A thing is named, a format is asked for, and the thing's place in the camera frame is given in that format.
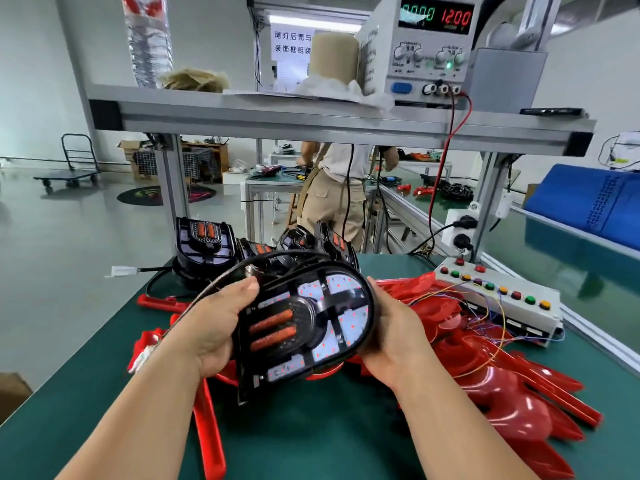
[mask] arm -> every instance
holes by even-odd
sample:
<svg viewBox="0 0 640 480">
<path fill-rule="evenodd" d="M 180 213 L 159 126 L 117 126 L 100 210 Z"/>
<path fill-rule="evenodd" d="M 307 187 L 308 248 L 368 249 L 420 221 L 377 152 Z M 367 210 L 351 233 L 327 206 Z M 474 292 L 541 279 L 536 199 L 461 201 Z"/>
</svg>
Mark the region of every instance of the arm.
<svg viewBox="0 0 640 480">
<path fill-rule="evenodd" d="M 198 302 L 132 377 L 57 480 L 178 478 L 198 385 L 228 362 L 237 314 L 257 293 L 258 283 L 249 278 Z"/>
<path fill-rule="evenodd" d="M 315 141 L 303 141 L 301 146 L 302 156 L 298 158 L 296 163 L 301 166 L 311 166 L 313 164 L 314 155 L 320 151 L 320 143 Z"/>
<path fill-rule="evenodd" d="M 391 146 L 386 152 L 382 153 L 382 158 L 385 159 L 385 170 L 393 170 L 400 161 L 398 150 L 395 146 Z"/>
<path fill-rule="evenodd" d="M 414 311 L 369 280 L 382 317 L 362 359 L 395 393 L 427 478 L 538 480 L 440 364 Z"/>
</svg>

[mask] fluorescent light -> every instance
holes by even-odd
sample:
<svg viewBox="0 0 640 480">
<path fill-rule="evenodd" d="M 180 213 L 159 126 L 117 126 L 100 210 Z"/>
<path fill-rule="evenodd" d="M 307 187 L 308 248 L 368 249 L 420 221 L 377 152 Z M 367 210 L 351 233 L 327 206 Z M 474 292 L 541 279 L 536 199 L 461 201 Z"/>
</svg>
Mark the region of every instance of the fluorescent light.
<svg viewBox="0 0 640 480">
<path fill-rule="evenodd" d="M 309 27 L 311 29 L 329 30 L 332 32 L 356 33 L 360 26 L 353 23 L 327 22 L 325 20 L 313 20 L 311 18 L 293 18 L 290 16 L 269 15 L 270 23 L 293 25 L 295 27 Z"/>
<path fill-rule="evenodd" d="M 569 30 L 572 30 L 571 25 L 567 25 L 566 23 L 554 23 L 553 27 L 551 27 L 551 35 L 560 35 Z"/>
</svg>

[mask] gray floor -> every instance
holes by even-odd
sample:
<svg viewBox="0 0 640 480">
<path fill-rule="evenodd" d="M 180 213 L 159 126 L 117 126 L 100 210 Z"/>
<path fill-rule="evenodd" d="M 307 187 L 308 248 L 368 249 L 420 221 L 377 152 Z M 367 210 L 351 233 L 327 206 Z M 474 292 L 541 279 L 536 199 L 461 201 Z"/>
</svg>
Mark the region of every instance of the gray floor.
<svg viewBox="0 0 640 480">
<path fill-rule="evenodd" d="M 172 238 L 162 207 L 116 199 L 146 183 L 103 174 L 98 187 L 53 182 L 46 195 L 37 174 L 0 171 L 0 371 L 19 372 L 34 389 L 150 277 L 105 278 L 111 266 L 162 266 Z M 244 236 L 239 186 L 213 187 L 215 197 L 191 204 L 192 217 L 226 221 Z M 279 236 L 283 224 L 269 225 L 271 202 L 265 207 L 266 236 Z"/>
</svg>

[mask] beige cargo pants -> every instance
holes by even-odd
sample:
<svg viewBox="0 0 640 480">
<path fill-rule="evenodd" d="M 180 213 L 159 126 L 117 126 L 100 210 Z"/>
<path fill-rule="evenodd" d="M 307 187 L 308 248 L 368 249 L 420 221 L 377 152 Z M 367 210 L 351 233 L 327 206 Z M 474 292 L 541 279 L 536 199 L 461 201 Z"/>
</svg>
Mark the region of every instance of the beige cargo pants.
<svg viewBox="0 0 640 480">
<path fill-rule="evenodd" d="M 362 225 L 364 224 L 364 204 L 367 199 L 361 181 L 351 179 L 351 206 L 344 228 L 345 240 L 354 250 L 359 251 L 362 245 Z M 348 193 L 346 184 L 329 177 L 320 170 L 311 181 L 307 198 L 302 207 L 298 224 L 313 232 L 318 221 L 329 223 L 331 229 L 342 234 L 342 224 L 347 213 Z"/>
</svg>

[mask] red digital display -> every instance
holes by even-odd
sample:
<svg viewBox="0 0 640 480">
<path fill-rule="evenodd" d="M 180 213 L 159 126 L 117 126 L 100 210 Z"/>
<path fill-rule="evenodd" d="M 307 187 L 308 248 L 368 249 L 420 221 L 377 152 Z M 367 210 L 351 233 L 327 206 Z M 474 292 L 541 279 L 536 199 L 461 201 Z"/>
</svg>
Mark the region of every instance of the red digital display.
<svg viewBox="0 0 640 480">
<path fill-rule="evenodd" d="M 401 0 L 398 27 L 468 35 L 474 6 L 444 0 Z"/>
</svg>

